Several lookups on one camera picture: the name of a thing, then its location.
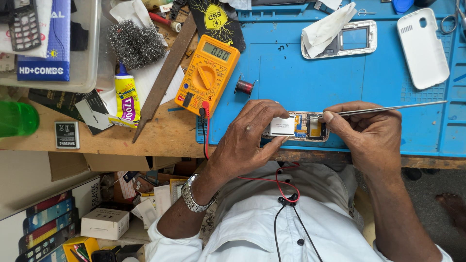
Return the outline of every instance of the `wristwatch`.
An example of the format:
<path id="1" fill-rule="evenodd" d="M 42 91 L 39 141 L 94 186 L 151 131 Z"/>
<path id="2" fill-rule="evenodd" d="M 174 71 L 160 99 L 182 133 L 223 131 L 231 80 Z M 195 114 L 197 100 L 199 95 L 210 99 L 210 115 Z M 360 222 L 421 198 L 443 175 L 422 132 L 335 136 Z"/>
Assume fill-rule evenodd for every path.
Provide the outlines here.
<path id="1" fill-rule="evenodd" d="M 217 196 L 219 195 L 219 193 L 216 192 L 212 199 L 210 199 L 209 203 L 207 203 L 207 205 L 205 206 L 201 206 L 198 203 L 196 203 L 196 201 L 194 201 L 192 197 L 191 185 L 198 175 L 199 173 L 192 174 L 192 176 L 188 179 L 188 181 L 186 181 L 186 183 L 181 188 L 181 195 L 183 196 L 186 205 L 191 211 L 196 213 L 206 210 L 217 199 Z"/>

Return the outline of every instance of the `phone battery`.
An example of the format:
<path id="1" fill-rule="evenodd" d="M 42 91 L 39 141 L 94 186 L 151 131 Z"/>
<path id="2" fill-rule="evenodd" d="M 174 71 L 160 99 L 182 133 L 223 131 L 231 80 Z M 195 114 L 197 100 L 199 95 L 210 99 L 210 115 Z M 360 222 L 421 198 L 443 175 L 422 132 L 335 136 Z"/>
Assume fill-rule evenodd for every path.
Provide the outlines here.
<path id="1" fill-rule="evenodd" d="M 78 121 L 55 121 L 56 147 L 59 149 L 79 148 Z"/>

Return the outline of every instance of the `man's left hand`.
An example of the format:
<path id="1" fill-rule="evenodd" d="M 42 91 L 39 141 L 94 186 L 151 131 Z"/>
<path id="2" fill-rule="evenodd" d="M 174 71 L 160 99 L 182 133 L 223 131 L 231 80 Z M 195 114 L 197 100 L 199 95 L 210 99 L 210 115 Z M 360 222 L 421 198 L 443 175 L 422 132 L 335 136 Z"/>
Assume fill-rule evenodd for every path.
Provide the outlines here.
<path id="1" fill-rule="evenodd" d="M 228 126 L 206 168 L 212 175 L 222 176 L 226 183 L 264 166 L 280 146 L 289 139 L 278 136 L 260 147 L 260 137 L 272 118 L 288 118 L 288 112 L 279 103 L 263 99 L 249 100 L 239 115 Z"/>

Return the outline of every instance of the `floor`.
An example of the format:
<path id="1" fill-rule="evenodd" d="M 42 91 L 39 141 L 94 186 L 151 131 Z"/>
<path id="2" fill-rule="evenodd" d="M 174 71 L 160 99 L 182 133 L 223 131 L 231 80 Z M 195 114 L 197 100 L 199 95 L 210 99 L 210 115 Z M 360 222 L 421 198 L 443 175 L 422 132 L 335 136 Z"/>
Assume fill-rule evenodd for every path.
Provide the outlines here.
<path id="1" fill-rule="evenodd" d="M 359 186 L 367 190 L 362 176 L 356 176 Z M 404 180 L 416 213 L 433 241 L 455 262 L 466 262 L 466 238 L 458 234 L 447 212 L 435 200 L 441 193 L 454 193 L 466 200 L 466 170 L 443 169 L 435 175 L 423 174 L 416 181 Z"/>

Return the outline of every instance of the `green bottle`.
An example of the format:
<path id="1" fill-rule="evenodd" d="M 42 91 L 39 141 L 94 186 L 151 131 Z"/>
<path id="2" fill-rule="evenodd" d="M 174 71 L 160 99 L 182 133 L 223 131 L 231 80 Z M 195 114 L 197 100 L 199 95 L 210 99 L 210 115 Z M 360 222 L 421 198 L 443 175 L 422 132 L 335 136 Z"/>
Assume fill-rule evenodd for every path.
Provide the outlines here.
<path id="1" fill-rule="evenodd" d="M 0 138 L 28 136 L 39 127 L 39 114 L 25 103 L 0 101 Z"/>

